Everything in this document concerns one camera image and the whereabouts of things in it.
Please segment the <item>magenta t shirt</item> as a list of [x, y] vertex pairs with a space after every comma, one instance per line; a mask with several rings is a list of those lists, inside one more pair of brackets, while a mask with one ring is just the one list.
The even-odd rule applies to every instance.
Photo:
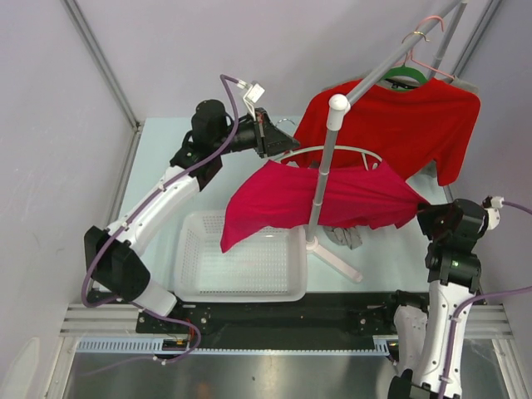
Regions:
[[[266, 227], [291, 229], [308, 224], [318, 171], [269, 161], [234, 193], [225, 210], [220, 241], [226, 253]], [[331, 169], [318, 223], [322, 226], [401, 228], [429, 202], [386, 162]]]

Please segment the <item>pale green hanger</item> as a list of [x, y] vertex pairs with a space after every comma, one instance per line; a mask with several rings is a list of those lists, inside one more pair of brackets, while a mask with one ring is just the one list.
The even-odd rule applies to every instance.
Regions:
[[[274, 122], [273, 125], [275, 127], [279, 127], [283, 123], [289, 123], [290, 125], [293, 126], [291, 130], [292, 133], [294, 133], [296, 128], [298, 127], [298, 123], [296, 123], [293, 119], [287, 118], [287, 117]], [[275, 156], [273, 160], [276, 162], [281, 162], [283, 160], [292, 159], [296, 155], [303, 155], [303, 154], [313, 153], [317, 151], [324, 152], [324, 145], [310, 146], [310, 147], [303, 148], [300, 150], [290, 150], [281, 155]], [[348, 145], [335, 145], [333, 147], [332, 152], [335, 152], [335, 151], [343, 151], [343, 152], [350, 152], [350, 153], [358, 154], [361, 157], [362, 164], [366, 170], [374, 170], [382, 162], [382, 157], [378, 155], [377, 153], [371, 152], [369, 150], [364, 150], [358, 147], [352, 147]]]

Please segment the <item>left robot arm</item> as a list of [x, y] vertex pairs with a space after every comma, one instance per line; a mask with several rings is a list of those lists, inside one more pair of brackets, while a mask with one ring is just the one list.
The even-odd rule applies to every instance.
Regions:
[[89, 228], [84, 236], [86, 278], [155, 314], [155, 323], [172, 333], [182, 326], [177, 298], [158, 284], [140, 256], [164, 222], [202, 191], [222, 167], [222, 156], [254, 150], [261, 158], [299, 147], [280, 130], [263, 108], [230, 117], [218, 100], [200, 102], [191, 128], [157, 184], [128, 213], [105, 229]]

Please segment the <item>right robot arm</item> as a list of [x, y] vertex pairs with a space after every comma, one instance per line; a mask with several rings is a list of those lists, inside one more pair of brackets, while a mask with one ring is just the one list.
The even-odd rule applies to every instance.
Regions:
[[500, 211], [490, 203], [457, 199], [422, 205], [416, 218], [429, 240], [429, 298], [399, 291], [395, 305], [383, 313], [385, 327], [399, 338], [397, 375], [387, 395], [460, 398], [466, 322], [480, 292], [481, 263], [474, 247], [498, 226]]

